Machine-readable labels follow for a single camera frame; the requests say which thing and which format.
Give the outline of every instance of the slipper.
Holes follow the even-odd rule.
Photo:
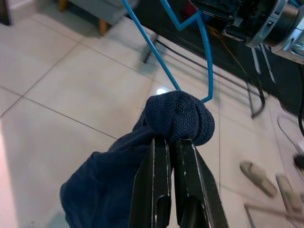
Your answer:
[[[287,177],[284,175],[276,175],[276,181],[279,185],[286,210],[288,212],[301,212],[301,196],[294,192]]]
[[[273,183],[267,178],[263,169],[249,161],[243,161],[239,165],[243,174],[260,188],[267,196],[274,197],[277,190]]]

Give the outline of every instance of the navy blue cloth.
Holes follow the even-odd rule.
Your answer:
[[[128,228],[133,182],[152,139],[191,138],[196,146],[213,135],[214,119],[197,98],[174,91],[148,99],[131,133],[108,152],[94,152],[61,186],[60,200],[72,228]]]

